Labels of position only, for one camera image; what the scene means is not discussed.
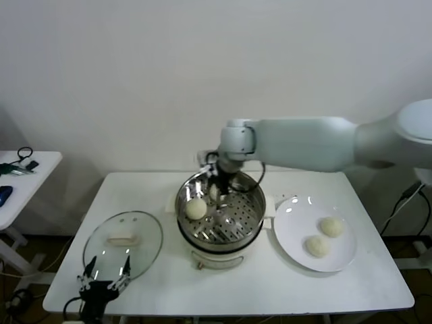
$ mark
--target white table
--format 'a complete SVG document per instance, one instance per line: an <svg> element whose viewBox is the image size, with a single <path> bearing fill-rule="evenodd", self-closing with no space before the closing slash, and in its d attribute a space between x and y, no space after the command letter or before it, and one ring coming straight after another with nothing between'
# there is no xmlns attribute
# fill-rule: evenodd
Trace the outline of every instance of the white table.
<svg viewBox="0 0 432 324"><path fill-rule="evenodd" d="M342 173L268 172L266 195L308 193L334 204L356 232L353 263L339 273L317 273L292 261L271 230L256 239L251 255L229 270L203 269L192 262L176 219L165 212L191 173L109 174L67 252L43 302L49 312L61 312L78 295L76 276L82 274L82 251L92 231L123 211L152 213L163 227L164 242L153 266L135 279L107 306L111 315L304 315L368 312L408 308L414 304L403 277L375 226ZM250 173L254 178L260 173ZM70 305L78 312L79 303Z"/></svg>
<svg viewBox="0 0 432 324"><path fill-rule="evenodd" d="M37 272L38 266L42 263L45 255L37 254L31 263L27 262L22 256L20 256L16 252L16 248L19 245L26 245L27 240L18 231L16 231L11 224L59 164L61 161L61 153L35 151L31 158L39 163L39 165L34 169L34 174L6 174L0 176L0 186L13 187L11 196L7 199L6 203L0 207L0 230L4 230L4 232L15 241L12 247L10 247L4 241L0 240L0 256L5 260L5 262L9 263L23 275ZM0 151L0 163L10 163L16 160L18 160L16 151ZM28 284L34 281L38 283L45 282L48 280L47 278L48 277L45 276L44 279L40 281L41 278L36 276L32 279L29 278L22 280L18 285L18 288L25 288Z"/></svg>

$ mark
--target steamed bun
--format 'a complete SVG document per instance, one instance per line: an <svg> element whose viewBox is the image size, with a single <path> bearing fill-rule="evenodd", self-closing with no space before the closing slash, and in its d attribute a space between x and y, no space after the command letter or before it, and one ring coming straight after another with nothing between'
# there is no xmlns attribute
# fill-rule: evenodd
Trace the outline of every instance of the steamed bun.
<svg viewBox="0 0 432 324"><path fill-rule="evenodd" d="M321 231L331 238L336 238L344 232L344 224L338 217L326 217L319 222Z"/></svg>
<svg viewBox="0 0 432 324"><path fill-rule="evenodd" d="M201 219L207 212L207 203L204 199L195 197L186 203L186 216L194 221Z"/></svg>
<svg viewBox="0 0 432 324"><path fill-rule="evenodd" d="M330 244L322 235L311 236L306 240L306 248L313 256L323 258L330 253Z"/></svg>

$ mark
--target black cable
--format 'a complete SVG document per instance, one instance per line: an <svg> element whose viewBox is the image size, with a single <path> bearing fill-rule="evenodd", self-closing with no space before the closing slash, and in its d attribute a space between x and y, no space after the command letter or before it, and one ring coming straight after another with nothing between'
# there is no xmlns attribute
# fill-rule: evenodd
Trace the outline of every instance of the black cable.
<svg viewBox="0 0 432 324"><path fill-rule="evenodd" d="M418 233L415 235L414 240L416 240L417 237L419 237L423 231L425 230L425 228L427 227L427 224L429 224L430 220L431 220L431 214L432 214L432 208L431 208L431 203L429 202L429 199L426 197L425 193L420 190L418 192L418 194L420 195L421 198L423 198L427 204L427 216L426 216L426 220L425 223L423 224L422 228L420 229L420 231L418 231ZM409 246L412 245L412 242L409 242L405 245L403 245L403 247L397 249L396 251L394 251L392 254L396 255L399 252L405 250L406 248L408 248Z"/></svg>
<svg viewBox="0 0 432 324"><path fill-rule="evenodd" d="M209 163L209 158L210 158L211 156L218 157L218 156L219 156L219 153L218 153L217 151L210 151L210 152L208 152L208 153L205 155L205 163L206 163L207 165L210 164L210 163ZM265 164L264 164L263 162L261 162L261 166L263 167L263 172L262 172L261 176L259 177L258 181L256 182L256 184L255 184L254 186L252 186L251 188L249 188L249 189L247 189L247 190L237 189L237 188L234 188L234 187L232 186L231 183L229 183L228 186L229 186L232 190L234 190L234 191L236 191L236 192L240 192L240 193L242 193L242 194L247 194L247 193L249 193L249 192L254 191L255 189L257 189L257 188L259 187L260 183L263 181L264 176L265 176Z"/></svg>
<svg viewBox="0 0 432 324"><path fill-rule="evenodd" d="M423 198L425 200L425 202L427 204L427 217L426 217L425 224L423 224L422 228L420 229L420 231L418 231L416 236L420 236L422 234L422 232L425 230L427 224L431 220L431 203L429 202L429 199L426 197L426 195L423 193L422 190L420 190L418 192L418 194L420 195L421 198Z"/></svg>
<svg viewBox="0 0 432 324"><path fill-rule="evenodd" d="M393 220L393 218L391 218L394 213L396 212L396 209L398 208L398 205L405 199L411 198L413 194L416 193L416 191L419 188L424 187L425 185L422 184L421 181L417 181L415 183L413 183L411 186L409 186L408 189L406 189L405 191L403 191L403 193L401 194L399 200L396 202L396 204L394 205L393 211L391 212L391 215L389 217L389 219L385 222L385 226L384 228L381 230L381 233L379 235L383 235L385 230L387 229L387 227L389 226L390 222Z"/></svg>
<svg viewBox="0 0 432 324"><path fill-rule="evenodd" d="M68 314L67 314L67 310L68 310L68 306L69 306L69 304L70 304L71 302L75 302L76 300L80 300L80 299L81 299L81 297L73 297L73 298L69 299L69 300L66 302L65 306L63 307L63 320L64 320L65 322L68 321Z"/></svg>
<svg viewBox="0 0 432 324"><path fill-rule="evenodd" d="M23 155L22 151L24 150L29 150L30 152L28 153L28 155ZM29 147L29 146L23 146L20 147L17 151L16 151L16 155L18 156L18 160L14 161L14 162L10 162L8 163L9 165L15 164L15 163L21 163L22 161L24 161L25 159L28 159L29 157L31 157L33 155L33 148Z"/></svg>
<svg viewBox="0 0 432 324"><path fill-rule="evenodd" d="M398 205L399 205L403 200L405 200L405 198L403 198L403 197L400 197L400 198L399 198L399 200L396 202L396 204L395 204L394 207L393 207L393 211L391 211L390 217L394 215L394 213L396 212L396 209L398 208ZM384 234L385 230L387 229L387 227L389 227L390 221L391 221L392 219L393 219L393 218L391 218L391 219L389 219L389 220L387 220L387 221L385 222L385 226L384 226L384 228L381 230L381 233L379 233L380 236L382 236L382 235Z"/></svg>
<svg viewBox="0 0 432 324"><path fill-rule="evenodd" d="M265 176L265 164L264 164L263 162L261 162L261 166L263 167L263 172L262 172L261 176L259 177L259 179L258 179L258 181L256 182L256 184L254 184L254 185L253 185L252 187L250 187L249 189L246 189L246 190L237 189L237 188L234 188L234 187L232 186L231 183L229 183L228 186L229 186L232 190L234 190L234 191L236 191L236 192L240 192L240 193L242 193L242 194L247 194L247 193L249 193L249 192L254 191L255 189L257 189L257 188L259 187L260 183L263 181L264 176Z"/></svg>
<svg viewBox="0 0 432 324"><path fill-rule="evenodd" d="M209 157L214 156L214 157L218 157L219 153L217 151L210 151L205 155L205 164L208 165L209 163Z"/></svg>

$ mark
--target pot handle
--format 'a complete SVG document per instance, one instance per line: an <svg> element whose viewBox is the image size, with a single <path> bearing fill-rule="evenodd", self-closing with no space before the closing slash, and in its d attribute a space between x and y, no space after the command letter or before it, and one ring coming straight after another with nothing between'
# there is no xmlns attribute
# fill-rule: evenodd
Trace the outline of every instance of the pot handle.
<svg viewBox="0 0 432 324"><path fill-rule="evenodd" d="M271 230L272 219L276 216L275 200L273 196L265 195L265 212L263 228Z"/></svg>

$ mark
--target glass lid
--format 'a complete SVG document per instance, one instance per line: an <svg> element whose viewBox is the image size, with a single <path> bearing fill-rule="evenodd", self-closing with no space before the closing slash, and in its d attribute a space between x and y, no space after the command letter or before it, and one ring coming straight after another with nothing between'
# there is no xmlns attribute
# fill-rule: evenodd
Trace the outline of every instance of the glass lid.
<svg viewBox="0 0 432 324"><path fill-rule="evenodd" d="M159 221L144 211L127 211L108 218L88 238L82 262L96 263L94 280L117 280L130 257L130 279L142 275L155 262L163 242Z"/></svg>

